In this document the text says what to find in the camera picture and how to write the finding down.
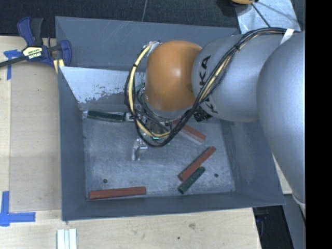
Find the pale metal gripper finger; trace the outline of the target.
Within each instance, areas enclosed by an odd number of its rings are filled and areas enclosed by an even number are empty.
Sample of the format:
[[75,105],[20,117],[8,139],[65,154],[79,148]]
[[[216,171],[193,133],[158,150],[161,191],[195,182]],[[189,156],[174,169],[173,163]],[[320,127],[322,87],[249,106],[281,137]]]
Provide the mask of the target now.
[[132,147],[132,161],[138,161],[139,160],[139,140],[136,139],[134,142],[133,142],[133,147]]
[[137,159],[140,160],[147,150],[148,145],[144,141],[140,141],[137,148]]

